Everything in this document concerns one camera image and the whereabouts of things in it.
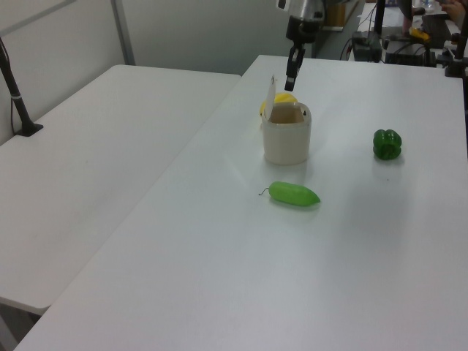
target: white wall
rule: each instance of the white wall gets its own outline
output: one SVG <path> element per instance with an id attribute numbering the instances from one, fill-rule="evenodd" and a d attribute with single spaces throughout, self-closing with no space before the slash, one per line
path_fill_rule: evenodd
<path id="1" fill-rule="evenodd" d="M 292 46 L 276 0 L 121 2 L 138 65 L 242 75 L 259 54 Z"/>
<path id="2" fill-rule="evenodd" d="M 77 0 L 2 39 L 33 120 L 124 63 L 110 0 Z M 10 93 L 0 75 L 0 144 L 10 137 Z"/>

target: green cucumber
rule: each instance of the green cucumber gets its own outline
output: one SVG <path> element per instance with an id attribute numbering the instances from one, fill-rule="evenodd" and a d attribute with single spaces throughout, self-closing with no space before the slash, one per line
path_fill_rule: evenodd
<path id="1" fill-rule="evenodd" d="M 268 188 L 270 196 L 276 201 L 296 206 L 310 206 L 320 202 L 320 198 L 312 190 L 302 185 L 274 181 Z"/>

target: yellow object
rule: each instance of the yellow object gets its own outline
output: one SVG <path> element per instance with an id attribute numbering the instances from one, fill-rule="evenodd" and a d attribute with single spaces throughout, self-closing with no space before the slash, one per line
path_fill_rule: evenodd
<path id="1" fill-rule="evenodd" d="M 279 102 L 297 102 L 298 100 L 289 93 L 277 93 L 275 95 L 275 104 Z M 266 106 L 266 101 L 262 102 L 262 105 L 260 106 L 260 115 L 263 114 L 263 110 L 265 109 Z"/>
<path id="2" fill-rule="evenodd" d="M 422 39 L 424 40 L 425 42 L 427 42 L 428 40 L 431 39 L 431 37 L 429 36 L 429 34 L 425 33 L 424 31 L 420 31 L 419 29 L 415 28 L 415 27 L 411 27 L 409 29 L 409 35 L 414 37 L 414 38 L 419 38 L 419 39 Z"/>

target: green bell pepper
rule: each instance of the green bell pepper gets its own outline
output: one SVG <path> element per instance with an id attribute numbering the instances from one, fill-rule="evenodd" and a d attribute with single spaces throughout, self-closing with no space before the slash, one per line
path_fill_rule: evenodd
<path id="1" fill-rule="evenodd" d="M 395 159 L 401 153 L 401 137 L 392 129 L 374 133 L 374 154 L 379 159 Z"/>

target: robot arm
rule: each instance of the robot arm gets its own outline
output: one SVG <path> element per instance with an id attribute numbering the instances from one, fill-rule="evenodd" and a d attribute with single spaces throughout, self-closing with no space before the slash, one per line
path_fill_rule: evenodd
<path id="1" fill-rule="evenodd" d="M 293 46 L 287 61 L 284 89 L 293 91 L 306 52 L 304 44 L 315 42 L 325 20 L 325 0 L 276 0 L 276 6 L 290 16 L 286 38 L 292 40 Z"/>

